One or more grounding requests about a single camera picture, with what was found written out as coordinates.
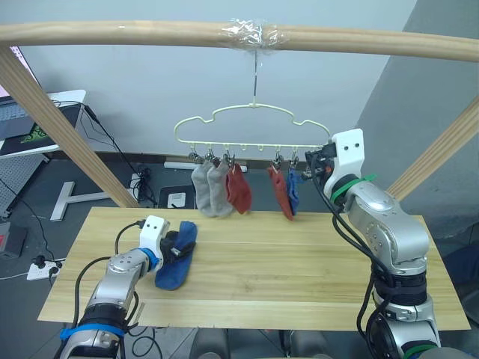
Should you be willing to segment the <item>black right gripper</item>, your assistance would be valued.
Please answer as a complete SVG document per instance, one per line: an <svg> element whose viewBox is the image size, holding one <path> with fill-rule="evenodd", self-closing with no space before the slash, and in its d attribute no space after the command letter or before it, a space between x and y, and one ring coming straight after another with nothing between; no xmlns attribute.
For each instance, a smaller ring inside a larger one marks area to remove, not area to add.
<svg viewBox="0 0 479 359"><path fill-rule="evenodd" d="M309 177L317 180L327 180L334 170L334 159L336 157L336 144L330 143L321 148L305 152L306 162L309 168Z"/></svg>

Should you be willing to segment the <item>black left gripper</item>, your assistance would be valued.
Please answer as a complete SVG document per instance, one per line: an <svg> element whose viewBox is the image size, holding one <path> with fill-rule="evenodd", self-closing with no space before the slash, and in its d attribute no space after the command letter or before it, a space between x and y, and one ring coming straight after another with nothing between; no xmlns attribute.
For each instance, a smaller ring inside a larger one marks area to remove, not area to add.
<svg viewBox="0 0 479 359"><path fill-rule="evenodd" d="M196 243L190 242L183 248L178 249L176 247L177 236L177 231L168 231L165 238L160 242L160 250L165 265L172 264L180 258L187 257L195 248Z"/></svg>

